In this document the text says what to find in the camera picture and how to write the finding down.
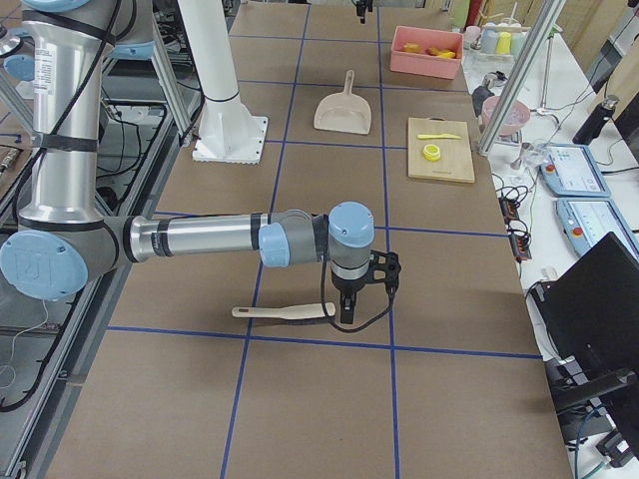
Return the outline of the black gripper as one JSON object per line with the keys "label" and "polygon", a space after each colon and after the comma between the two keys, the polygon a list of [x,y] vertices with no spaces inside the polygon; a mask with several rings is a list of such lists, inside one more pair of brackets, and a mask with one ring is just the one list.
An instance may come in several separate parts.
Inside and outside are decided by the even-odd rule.
{"label": "black gripper", "polygon": [[364,24],[364,15],[372,11],[372,0],[353,0],[352,4],[355,7],[359,22]]}
{"label": "black gripper", "polygon": [[372,250],[368,262],[359,268],[347,269],[335,262],[330,265],[332,285],[339,291],[339,321],[353,324],[357,294],[369,284],[382,283],[386,294],[394,298],[399,289],[401,265],[393,251]]}

